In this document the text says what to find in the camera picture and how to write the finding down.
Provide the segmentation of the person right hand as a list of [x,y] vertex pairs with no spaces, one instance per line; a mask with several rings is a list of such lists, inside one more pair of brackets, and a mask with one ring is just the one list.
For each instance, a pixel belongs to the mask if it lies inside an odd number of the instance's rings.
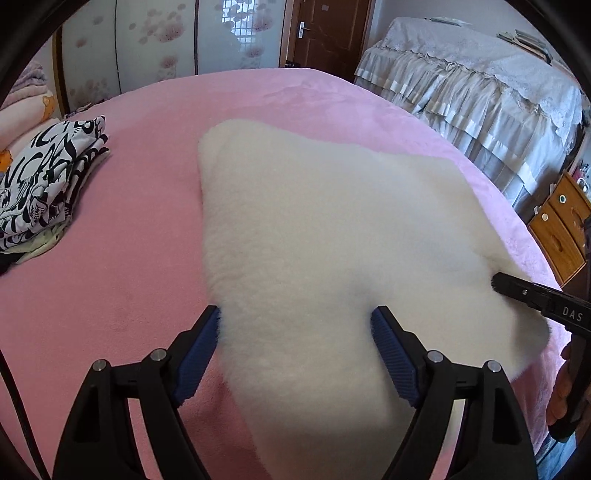
[[564,363],[556,376],[552,394],[546,409],[546,421],[549,426],[562,419],[568,411],[567,397],[572,389],[572,379],[569,374],[571,343],[568,343],[562,350],[561,357],[564,360]]

